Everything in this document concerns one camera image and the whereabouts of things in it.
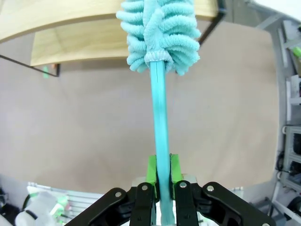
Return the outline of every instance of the black metal bar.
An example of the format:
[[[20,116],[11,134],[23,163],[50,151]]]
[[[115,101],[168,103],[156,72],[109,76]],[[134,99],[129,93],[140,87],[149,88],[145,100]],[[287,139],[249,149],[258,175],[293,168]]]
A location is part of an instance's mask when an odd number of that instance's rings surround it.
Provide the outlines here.
[[[24,64],[24,63],[22,63],[22,62],[16,61],[16,60],[14,60],[14,59],[12,59],[12,58],[9,58],[9,57],[7,57],[7,56],[0,55],[0,58],[3,58],[3,59],[5,59],[5,60],[8,60],[8,61],[10,61],[10,62],[13,62],[13,63],[15,63],[15,64],[18,64],[18,65],[21,65],[21,66],[24,66],[24,67],[27,67],[27,68],[31,68],[31,69],[33,69],[33,70],[35,70],[35,71],[38,71],[38,72],[42,72],[42,73],[51,75],[51,76],[53,76],[53,77],[59,77],[59,74],[58,74],[57,72],[60,72],[60,68],[61,68],[61,67],[59,66],[60,64],[57,65],[57,66],[58,66],[58,67],[56,68],[56,73],[57,73],[57,75],[55,75],[55,74],[52,74],[52,73],[49,73],[49,72],[45,72],[45,71],[43,71],[43,70],[41,70],[41,69],[35,68],[35,67],[33,67],[33,66]]]
[[[198,40],[200,46],[204,43],[204,41],[208,38],[211,32],[215,29],[215,27],[219,24],[222,18],[226,15],[226,8],[223,0],[217,0],[218,13],[215,18],[212,19],[211,24],[207,27],[204,33],[201,35]]]

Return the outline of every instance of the turquoise handle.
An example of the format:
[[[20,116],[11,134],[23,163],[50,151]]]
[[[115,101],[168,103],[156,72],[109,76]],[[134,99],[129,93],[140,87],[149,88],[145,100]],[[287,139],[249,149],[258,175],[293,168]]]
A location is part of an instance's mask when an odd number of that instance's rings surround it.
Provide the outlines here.
[[[174,224],[173,201],[169,189],[170,156],[165,91],[165,64],[150,62],[151,94],[154,111],[157,172],[160,187],[161,225]]]

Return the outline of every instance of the microfiber bristle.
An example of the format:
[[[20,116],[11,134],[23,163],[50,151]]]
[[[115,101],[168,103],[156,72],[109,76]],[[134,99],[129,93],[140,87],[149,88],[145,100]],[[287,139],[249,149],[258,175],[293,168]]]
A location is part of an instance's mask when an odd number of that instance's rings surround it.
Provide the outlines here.
[[[165,61],[166,72],[183,75],[199,60],[193,0],[126,0],[116,17],[129,35],[127,63],[142,72],[151,61]]]

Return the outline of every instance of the silver bolt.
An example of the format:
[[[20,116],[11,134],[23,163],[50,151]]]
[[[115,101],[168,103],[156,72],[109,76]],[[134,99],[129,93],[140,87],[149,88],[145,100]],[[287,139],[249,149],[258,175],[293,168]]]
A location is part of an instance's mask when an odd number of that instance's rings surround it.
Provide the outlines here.
[[[122,194],[121,194],[121,192],[116,192],[116,194],[115,194],[115,196],[118,198],[118,197],[120,197]]]
[[[214,191],[214,187],[213,187],[213,186],[211,186],[211,185],[209,185],[209,186],[207,187],[207,191],[209,191],[209,192],[213,192],[213,191]]]
[[[142,186],[142,190],[146,191],[148,189],[147,185]]]
[[[181,187],[181,188],[185,188],[186,186],[187,186],[187,184],[186,184],[185,182],[181,182],[181,183],[180,183],[180,187]]]

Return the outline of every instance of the gray floor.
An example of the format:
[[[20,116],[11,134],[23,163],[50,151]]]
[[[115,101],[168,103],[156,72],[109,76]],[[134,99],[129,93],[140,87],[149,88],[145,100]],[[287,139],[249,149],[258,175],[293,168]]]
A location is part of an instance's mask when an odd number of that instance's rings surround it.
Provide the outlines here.
[[[248,26],[256,26],[262,20],[267,18],[269,14],[264,12],[259,12],[254,10],[253,8],[247,7],[242,0],[226,0],[226,5],[228,7],[228,14],[225,17],[225,20],[228,22],[233,22],[237,24],[243,24]],[[280,26],[279,23],[275,23],[272,26],[267,28],[272,35],[274,46],[275,46],[275,55],[277,60],[277,77],[278,77],[278,84],[279,84],[279,110],[280,110],[280,127],[286,124],[286,99],[285,99],[285,77],[291,76],[292,69],[289,67],[288,69],[284,70],[281,61],[281,54],[280,54],[280,45],[279,39],[276,32],[276,29]],[[13,59],[19,60],[21,62],[29,63],[30,61],[30,52],[31,52],[31,44],[24,45],[23,43],[32,43],[33,35],[26,35],[21,38],[8,41],[0,45],[0,54],[11,57]],[[18,65],[14,65],[11,62],[4,61],[0,59],[0,74],[3,73],[3,68],[5,71],[14,71],[19,73],[20,76],[26,76],[26,74],[31,74],[38,78],[38,82],[43,83],[43,77],[39,72],[35,72],[33,70],[23,68]],[[298,117],[294,118],[294,123],[298,123],[300,120]],[[279,143],[278,143],[278,151],[282,150],[284,143],[283,135],[279,133]],[[273,193],[273,187],[275,184],[275,177],[271,178],[271,181],[260,184],[254,185],[251,187],[244,188],[244,199],[248,202],[255,202],[261,200],[265,196],[271,197]],[[13,178],[8,178],[6,176],[0,176],[0,185],[3,186],[5,191],[9,192],[9,202],[21,207],[22,203],[26,197],[26,182],[16,181]]]

